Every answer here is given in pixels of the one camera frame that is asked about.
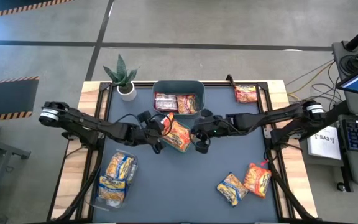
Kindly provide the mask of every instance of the table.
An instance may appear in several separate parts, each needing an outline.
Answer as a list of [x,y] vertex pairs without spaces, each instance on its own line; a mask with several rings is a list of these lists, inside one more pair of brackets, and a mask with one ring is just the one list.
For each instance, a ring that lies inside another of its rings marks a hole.
[[[208,83],[218,83],[224,81],[204,81]],[[237,81],[237,82],[255,82],[255,81]],[[288,106],[287,93],[285,91],[285,86],[282,80],[267,80],[266,82],[269,88],[270,99],[272,102],[273,109],[282,108]],[[106,101],[108,100],[108,94],[103,93],[99,97],[99,101],[102,103],[97,106],[99,89],[106,86],[104,82],[84,82],[83,89],[81,92],[80,102],[78,109],[82,112],[85,112],[90,115],[97,115],[98,117],[104,117],[104,108],[106,106]],[[264,110],[267,110],[267,104],[262,100]],[[281,122],[277,124],[277,127],[280,128],[286,125],[287,122]],[[298,141],[291,140],[290,144],[298,145]],[[79,142],[71,141],[68,145],[67,153],[79,148]],[[70,204],[72,199],[75,197],[77,192],[81,187],[83,182],[84,171],[86,171],[85,160],[90,154],[95,154],[97,152],[87,153],[86,149],[80,150],[78,153],[71,155],[62,166],[62,172],[58,181],[58,186],[55,191],[55,197],[51,204],[49,218],[58,217]],[[307,178],[307,173],[305,165],[303,163],[301,152],[297,149],[292,149],[290,147],[282,151],[283,160],[285,164],[285,171],[287,173],[287,179],[289,187],[301,202],[301,204],[307,209],[309,213],[314,216],[317,216],[316,208],[313,201],[313,196],[311,193],[310,185]],[[278,190],[280,203],[283,208],[283,216],[289,217],[291,211],[286,209],[287,201],[283,192]],[[73,218],[86,217],[88,214],[88,205],[84,206],[77,212]]]

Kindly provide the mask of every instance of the yellow cable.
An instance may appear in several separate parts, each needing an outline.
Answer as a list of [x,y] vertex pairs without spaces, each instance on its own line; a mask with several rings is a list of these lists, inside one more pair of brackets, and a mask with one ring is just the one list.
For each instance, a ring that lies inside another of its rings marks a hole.
[[299,97],[295,96],[294,94],[287,94],[290,97],[293,97],[294,99],[300,101]]
[[322,68],[313,78],[311,78],[311,80],[309,80],[307,83],[305,83],[301,88],[299,88],[299,89],[297,89],[295,91],[292,91],[291,93],[288,93],[288,95],[291,95],[291,94],[296,93],[296,92],[300,91],[301,89],[303,89],[305,86],[307,86],[309,83],[311,83],[311,81],[313,81],[318,75],[320,75],[325,69],[330,67],[333,63],[330,63],[329,65],[327,65],[324,68]]

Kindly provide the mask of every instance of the black cable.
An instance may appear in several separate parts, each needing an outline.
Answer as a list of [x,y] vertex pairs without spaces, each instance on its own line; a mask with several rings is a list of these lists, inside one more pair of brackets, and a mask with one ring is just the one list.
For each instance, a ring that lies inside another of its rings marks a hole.
[[[291,146],[291,147],[294,147],[295,149],[299,149],[301,152],[303,152],[303,149],[302,149],[301,147],[294,146],[294,145],[289,144],[289,143],[287,143],[287,142],[280,142],[279,144],[284,144],[284,145],[286,145],[286,146]],[[266,161],[269,160],[268,155],[267,155],[267,153],[268,153],[269,151],[281,151],[281,150],[283,150],[283,149],[281,149],[281,148],[280,148],[279,150],[276,150],[276,149],[267,149],[267,150],[264,152],[264,159],[265,159]],[[278,155],[278,153],[276,152],[276,155],[275,155],[275,157],[272,159],[272,161],[274,161],[275,159],[277,159],[277,155]]]
[[309,75],[310,73],[312,73],[312,72],[316,71],[317,69],[319,69],[319,68],[321,68],[321,67],[325,66],[325,65],[326,65],[326,64],[328,64],[328,63],[331,63],[332,61],[333,61],[333,60],[329,60],[328,62],[326,62],[326,63],[324,63],[324,64],[322,64],[322,65],[318,66],[317,68],[313,69],[313,70],[312,70],[312,71],[310,71],[310,72],[307,72],[307,73],[305,73],[305,74],[303,74],[303,75],[299,76],[298,78],[296,78],[296,79],[294,79],[294,80],[290,81],[289,83],[286,83],[285,85],[287,86],[287,85],[289,85],[289,84],[291,84],[291,83],[293,83],[293,82],[297,81],[298,79],[300,79],[300,78],[302,78],[302,77],[304,77],[304,76],[306,76],[306,75]]
[[352,75],[358,71],[358,54],[346,55],[339,60],[339,68],[346,76]]
[[329,81],[331,81],[331,83],[333,84],[334,92],[337,92],[337,93],[338,93],[339,99],[340,99],[340,101],[342,101],[342,96],[341,96],[341,94],[339,94],[339,92],[336,90],[337,81],[334,83],[333,79],[331,78],[331,66],[328,68],[328,78],[329,78]]
[[329,93],[330,91],[332,91],[332,90],[328,90],[328,91],[326,91],[326,92],[324,92],[324,93],[322,93],[322,94],[320,94],[318,96],[309,96],[309,97],[306,98],[306,100],[313,100],[313,99],[316,99],[316,98],[323,97],[324,94]]
[[126,117],[128,117],[128,116],[133,116],[133,117],[136,119],[136,121],[139,123],[139,125],[141,126],[141,128],[143,128],[143,125],[142,125],[142,123],[140,122],[139,118],[137,118],[137,116],[134,115],[134,114],[125,114],[124,116],[122,116],[122,117],[120,117],[118,120],[116,120],[115,122],[113,122],[113,123],[111,123],[111,124],[104,124],[104,126],[112,126],[112,125],[118,123],[120,120],[122,120],[122,119],[124,119],[124,118],[126,118]]
[[168,115],[165,115],[165,114],[155,114],[155,115],[153,115],[150,119],[153,119],[153,118],[155,118],[156,116],[164,116],[164,117],[168,118],[169,123],[170,123],[169,131],[167,131],[167,132],[166,132],[165,134],[163,134],[163,135],[154,136],[154,135],[149,134],[149,136],[158,137],[158,138],[164,137],[164,136],[168,135],[168,134],[171,132],[171,130],[172,130],[172,125],[173,125],[173,120],[171,120],[171,119],[169,118],[169,116],[168,116]]
[[[323,98],[323,99],[326,99],[328,101],[331,101],[332,99],[327,97],[327,96],[315,96],[313,99],[316,99],[316,98]],[[299,101],[290,101],[291,104],[294,104],[294,103],[299,103]]]
[[[338,83],[338,81],[339,81],[339,77],[337,77],[336,78],[336,84]],[[329,109],[331,109],[331,103],[333,103],[333,101],[334,101],[334,97],[335,97],[335,90],[336,90],[336,84],[334,85],[334,96],[333,96],[333,98],[331,99],[331,101],[329,102]]]
[[233,130],[235,130],[238,134],[242,134],[241,131],[239,131],[236,127],[234,127],[233,124],[231,124],[231,123],[225,121],[224,119],[219,119],[218,121],[219,121],[219,122],[223,122],[223,123],[229,125],[229,126],[230,126]]
[[334,90],[332,87],[330,87],[329,85],[327,85],[327,84],[325,84],[325,83],[315,83],[315,84],[313,84],[311,87],[312,87],[312,89],[318,91],[319,93],[324,93],[324,95],[328,95],[328,96],[330,96],[330,97],[335,97],[335,98],[338,99],[338,100],[342,100],[342,99],[341,99],[340,97],[338,97],[338,96],[334,96],[333,94],[325,93],[325,92],[323,92],[323,91],[317,89],[316,86],[319,86],[319,85],[325,86],[325,87],[327,87],[329,90]]
[[67,157],[68,157],[69,155],[71,155],[71,154],[73,154],[73,153],[76,153],[76,152],[78,152],[79,150],[84,149],[84,148],[85,148],[84,146],[81,146],[81,147],[79,147],[78,149],[75,149],[74,151],[69,152],[69,153],[65,156],[65,159],[67,159]]

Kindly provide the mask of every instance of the ramen noodle package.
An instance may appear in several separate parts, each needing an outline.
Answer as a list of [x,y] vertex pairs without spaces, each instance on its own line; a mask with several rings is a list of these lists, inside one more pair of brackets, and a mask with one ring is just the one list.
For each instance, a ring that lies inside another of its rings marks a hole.
[[126,182],[124,180],[111,180],[101,176],[99,179],[99,197],[105,199],[106,204],[120,207],[125,199]]
[[134,158],[127,154],[122,152],[115,153],[106,169],[106,176],[111,177],[114,180],[124,180],[132,169],[133,161]]
[[254,85],[235,85],[234,95],[238,103],[253,103],[258,101],[256,86]]
[[259,197],[265,198],[271,176],[272,172],[270,170],[251,163],[244,178],[244,186]]
[[177,97],[175,95],[155,93],[154,108],[159,111],[178,112]]
[[179,114],[195,114],[196,95],[177,95]]
[[[179,124],[178,121],[173,119],[173,113],[168,115],[170,120],[172,121],[172,129],[166,136],[162,137],[166,142],[171,144],[175,149],[178,149],[180,152],[186,152],[187,147],[191,143],[190,141],[190,130]],[[170,122],[168,118],[164,118],[162,120],[162,124],[164,125],[163,134],[167,133],[170,129]]]
[[236,206],[248,192],[240,180],[231,172],[216,188],[226,197],[233,207]]

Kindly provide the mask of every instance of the orange snack bag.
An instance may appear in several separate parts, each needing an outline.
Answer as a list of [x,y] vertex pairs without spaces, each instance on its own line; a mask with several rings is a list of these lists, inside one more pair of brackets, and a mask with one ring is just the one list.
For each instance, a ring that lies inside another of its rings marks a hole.
[[[168,117],[172,121],[172,129],[169,134],[162,138],[169,142],[175,149],[186,152],[187,147],[191,143],[190,130],[179,124],[178,121],[175,121],[173,119],[173,113],[168,114]],[[162,124],[164,125],[163,134],[166,134],[170,129],[170,122],[167,118],[164,118]]]
[[251,163],[249,164],[247,175],[244,178],[244,187],[259,197],[265,198],[271,176],[272,172],[270,170],[263,169]]
[[179,114],[195,114],[196,95],[177,95]]
[[256,86],[254,85],[236,85],[234,86],[234,95],[238,103],[253,103],[258,101]]

